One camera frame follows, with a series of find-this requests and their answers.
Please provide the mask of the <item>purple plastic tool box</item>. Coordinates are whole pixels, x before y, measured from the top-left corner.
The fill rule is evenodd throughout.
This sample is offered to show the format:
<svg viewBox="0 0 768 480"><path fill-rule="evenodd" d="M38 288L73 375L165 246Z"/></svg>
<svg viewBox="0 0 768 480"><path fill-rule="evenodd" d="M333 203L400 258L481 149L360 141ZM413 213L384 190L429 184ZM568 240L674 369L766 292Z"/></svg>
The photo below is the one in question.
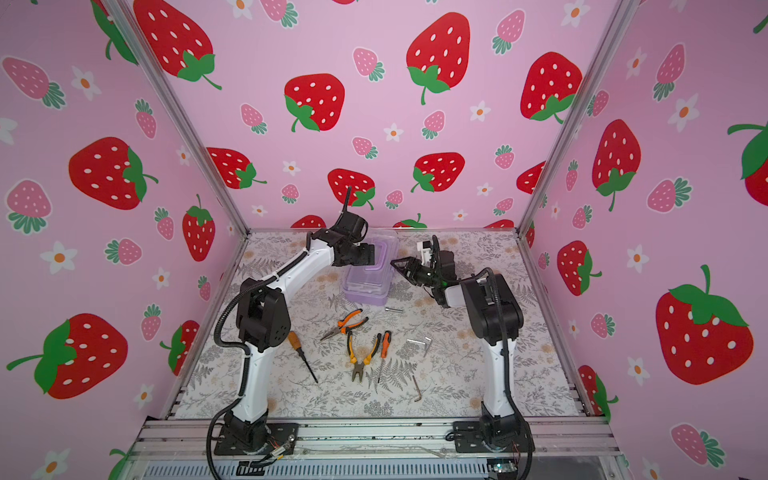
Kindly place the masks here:
<svg viewBox="0 0 768 480"><path fill-rule="evenodd" d="M398 253L399 240L391 232L385 232L368 236L364 242L375 247L375 263L349 267L342 280L341 291L349 302L383 307L394 277L391 261Z"/></svg>

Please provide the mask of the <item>orange black small screwdriver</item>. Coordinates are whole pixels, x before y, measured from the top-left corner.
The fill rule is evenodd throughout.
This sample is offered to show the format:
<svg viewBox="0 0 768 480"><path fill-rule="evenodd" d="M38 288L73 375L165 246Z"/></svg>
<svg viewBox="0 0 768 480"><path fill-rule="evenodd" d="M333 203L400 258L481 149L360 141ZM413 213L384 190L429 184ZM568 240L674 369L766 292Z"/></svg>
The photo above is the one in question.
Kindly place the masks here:
<svg viewBox="0 0 768 480"><path fill-rule="evenodd" d="M384 365L386 363L386 358L388 356L388 349L390 347L391 340L392 340L392 332L390 330L386 330L383 334L382 342L381 342L380 366L377 374L376 384L380 383Z"/></svg>

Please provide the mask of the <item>orange needle nose pliers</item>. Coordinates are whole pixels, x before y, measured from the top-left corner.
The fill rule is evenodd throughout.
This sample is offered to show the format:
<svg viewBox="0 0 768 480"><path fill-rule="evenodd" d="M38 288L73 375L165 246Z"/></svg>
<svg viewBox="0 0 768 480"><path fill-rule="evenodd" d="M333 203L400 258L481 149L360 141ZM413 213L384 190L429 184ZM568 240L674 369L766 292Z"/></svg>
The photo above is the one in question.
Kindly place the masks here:
<svg viewBox="0 0 768 480"><path fill-rule="evenodd" d="M346 335L349 331L364 325L369 318L363 315L362 309L356 309L346 315L346 317L337 322L337 325L327 331L321 341L330 339L338 334Z"/></svg>

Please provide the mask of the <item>yellow black cutting pliers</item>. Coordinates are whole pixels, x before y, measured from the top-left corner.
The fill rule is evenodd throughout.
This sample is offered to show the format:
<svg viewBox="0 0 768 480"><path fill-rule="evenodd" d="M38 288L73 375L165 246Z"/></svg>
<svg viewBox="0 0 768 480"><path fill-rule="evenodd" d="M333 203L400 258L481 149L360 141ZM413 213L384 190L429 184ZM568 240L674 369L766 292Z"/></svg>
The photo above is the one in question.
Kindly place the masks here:
<svg viewBox="0 0 768 480"><path fill-rule="evenodd" d="M355 346L354 338L355 336L353 332L348 332L346 334L349 361L353 365L351 380L362 382L365 367L371 363L373 357L380 349L382 343L382 334L377 333L374 336L374 340L370 348L357 348Z"/></svg>

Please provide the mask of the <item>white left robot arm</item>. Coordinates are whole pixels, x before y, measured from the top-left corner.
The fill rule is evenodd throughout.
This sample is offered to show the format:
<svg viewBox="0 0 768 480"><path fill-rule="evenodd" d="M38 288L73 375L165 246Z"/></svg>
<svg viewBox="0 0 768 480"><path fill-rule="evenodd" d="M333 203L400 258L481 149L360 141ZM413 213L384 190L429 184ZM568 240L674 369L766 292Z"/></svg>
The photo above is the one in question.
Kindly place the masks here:
<svg viewBox="0 0 768 480"><path fill-rule="evenodd" d="M365 243L368 223L344 210L335 224L306 235L299 254L259 280L247 279L225 307L213 338L224 349L243 353L237 397L224 408L225 433L255 452L268 442L267 388L275 349L289 336L289 303L327 267L368 266L375 247Z"/></svg>

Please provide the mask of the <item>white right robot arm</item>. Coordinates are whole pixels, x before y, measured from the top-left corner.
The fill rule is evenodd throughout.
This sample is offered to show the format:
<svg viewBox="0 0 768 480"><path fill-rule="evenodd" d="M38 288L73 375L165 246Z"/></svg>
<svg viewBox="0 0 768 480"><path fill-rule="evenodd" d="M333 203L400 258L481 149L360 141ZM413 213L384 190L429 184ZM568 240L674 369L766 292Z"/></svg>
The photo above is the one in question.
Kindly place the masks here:
<svg viewBox="0 0 768 480"><path fill-rule="evenodd" d="M411 285L424 288L442 308L463 308L474 335L484 342L485 393L481 402L481 431L488 444L528 432L513 393L513 356L524 315L504 277L486 267L460 279L454 255L429 242L425 258L404 257L390 262Z"/></svg>

